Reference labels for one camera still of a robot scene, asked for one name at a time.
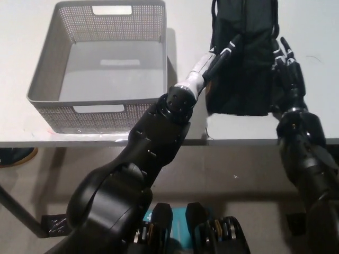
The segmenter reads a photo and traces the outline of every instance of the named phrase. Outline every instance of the white table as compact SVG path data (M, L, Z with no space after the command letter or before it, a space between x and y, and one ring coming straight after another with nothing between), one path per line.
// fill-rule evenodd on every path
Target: white table
M57 0L0 1L0 147L114 146L126 134L57 134L26 99ZM178 80L206 52L211 38L211 0L167 0L168 57ZM323 123L328 143L339 142L336 84L339 2L280 0L283 34L301 62L306 102ZM277 120L215 114L207 118L201 97L186 144L275 143Z

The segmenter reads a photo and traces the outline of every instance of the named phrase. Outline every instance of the shoe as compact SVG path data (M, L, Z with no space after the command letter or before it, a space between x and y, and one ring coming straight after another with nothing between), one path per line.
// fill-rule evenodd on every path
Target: shoe
M38 153L38 148L0 148L0 168L24 164Z

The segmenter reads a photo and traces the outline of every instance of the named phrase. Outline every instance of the gray plastic basket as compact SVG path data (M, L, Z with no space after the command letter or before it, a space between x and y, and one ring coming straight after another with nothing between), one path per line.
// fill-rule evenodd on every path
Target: gray plastic basket
M163 1L56 5L28 91L54 131L129 131L166 91Z

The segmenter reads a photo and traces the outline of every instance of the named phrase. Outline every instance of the basket handle slot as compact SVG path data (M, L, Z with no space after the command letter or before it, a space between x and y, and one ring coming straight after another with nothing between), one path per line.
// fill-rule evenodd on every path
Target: basket handle slot
M124 105L74 106L76 113L115 113L125 111Z
M94 15L131 15L132 6L130 5L117 5L117 6L92 6Z

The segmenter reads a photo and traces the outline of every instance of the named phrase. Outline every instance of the backpack strap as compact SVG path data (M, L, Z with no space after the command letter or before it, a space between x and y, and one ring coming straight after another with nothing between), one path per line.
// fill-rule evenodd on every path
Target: backpack strap
M212 0L212 39L211 39L211 46L210 49L214 47L215 42L215 24L216 24L216 19L217 19L217 15L216 15L216 6L217 6L217 1L218 0Z
M278 22L278 0L272 0L272 15L273 15L273 38L276 39L280 32L279 22Z

